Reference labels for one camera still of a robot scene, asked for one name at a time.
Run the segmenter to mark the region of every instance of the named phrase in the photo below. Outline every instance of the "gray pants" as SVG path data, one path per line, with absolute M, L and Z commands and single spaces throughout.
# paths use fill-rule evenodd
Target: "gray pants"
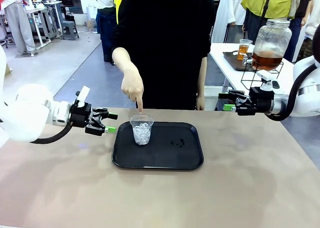
M 238 44 L 240 39 L 244 38 L 242 25 L 235 25 L 229 27 L 227 43 Z
M 4 9 L 5 17 L 18 49 L 18 54 L 34 53 L 36 46 L 26 11 L 21 3 L 13 3 Z

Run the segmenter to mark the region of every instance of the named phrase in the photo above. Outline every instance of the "black sweater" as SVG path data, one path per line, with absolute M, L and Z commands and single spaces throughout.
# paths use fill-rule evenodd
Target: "black sweater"
M 122 0 L 113 49 L 138 68 L 144 108 L 195 109 L 215 17 L 213 0 Z

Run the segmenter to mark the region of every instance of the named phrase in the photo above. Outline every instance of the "black tray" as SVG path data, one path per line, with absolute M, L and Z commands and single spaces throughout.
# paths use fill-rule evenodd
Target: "black tray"
M 138 146 L 130 122 L 117 132 L 112 161 L 121 168 L 194 170 L 204 162 L 198 132 L 187 123 L 155 122 L 150 142 Z
M 249 67 L 247 65 L 247 67 L 242 65 L 242 61 L 237 59 L 237 55 L 234 55 L 234 52 L 238 52 L 233 51 L 233 52 L 223 52 L 224 58 L 227 60 L 227 62 L 231 65 L 231 67 L 236 70 L 236 71 L 244 71 L 246 68 L 246 71 L 250 72 L 250 71 L 254 71 L 255 69 L 252 67 Z

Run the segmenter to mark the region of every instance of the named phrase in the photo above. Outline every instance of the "cup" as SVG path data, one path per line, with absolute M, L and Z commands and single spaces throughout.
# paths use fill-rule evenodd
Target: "cup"
M 137 114 L 130 120 L 134 141 L 137 145 L 146 145 L 150 141 L 151 128 L 154 119 L 147 114 Z
M 238 60 L 243 60 L 245 54 L 247 54 L 249 45 L 252 43 L 251 40 L 249 39 L 240 39 L 240 45 L 239 45 L 239 50 L 238 50 L 238 56 L 236 59 Z

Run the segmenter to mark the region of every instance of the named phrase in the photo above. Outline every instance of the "tea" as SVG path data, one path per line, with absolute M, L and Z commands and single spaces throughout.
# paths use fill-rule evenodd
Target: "tea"
M 253 53 L 253 67 L 258 70 L 273 70 L 282 61 L 282 56 L 273 51 Z
M 248 52 L 248 49 L 249 49 L 248 45 L 240 44 L 239 51 L 238 51 L 238 56 L 237 56 L 236 59 L 243 60 L 244 59 L 244 54 L 246 54 Z

